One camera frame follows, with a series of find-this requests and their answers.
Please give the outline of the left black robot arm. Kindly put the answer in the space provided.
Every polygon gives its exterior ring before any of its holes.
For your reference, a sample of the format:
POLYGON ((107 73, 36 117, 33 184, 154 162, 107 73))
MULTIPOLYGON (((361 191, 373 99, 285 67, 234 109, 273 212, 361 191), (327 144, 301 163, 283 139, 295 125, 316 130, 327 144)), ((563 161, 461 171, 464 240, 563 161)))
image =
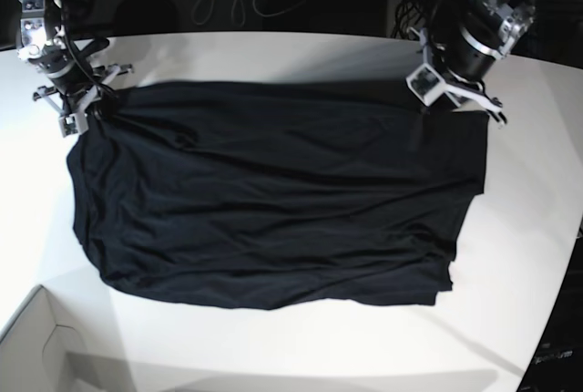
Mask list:
POLYGON ((424 27, 409 30, 422 62, 406 85, 424 108, 443 98, 454 108, 474 102, 505 126, 503 104, 487 94, 485 77, 511 54, 536 11, 537 0, 436 0, 424 27))

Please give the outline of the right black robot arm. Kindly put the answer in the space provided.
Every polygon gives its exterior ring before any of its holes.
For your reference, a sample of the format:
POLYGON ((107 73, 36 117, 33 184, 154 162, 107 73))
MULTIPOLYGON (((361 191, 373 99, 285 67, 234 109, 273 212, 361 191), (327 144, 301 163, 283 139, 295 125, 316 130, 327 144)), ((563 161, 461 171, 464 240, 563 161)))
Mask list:
POLYGON ((62 135, 79 136, 88 130, 95 104, 115 92, 109 85, 133 71, 130 64, 94 67, 90 58, 109 47, 104 37, 80 48, 70 38, 66 0, 18 0, 21 5, 16 51, 52 85, 42 86, 33 100, 43 99, 57 113, 62 135))

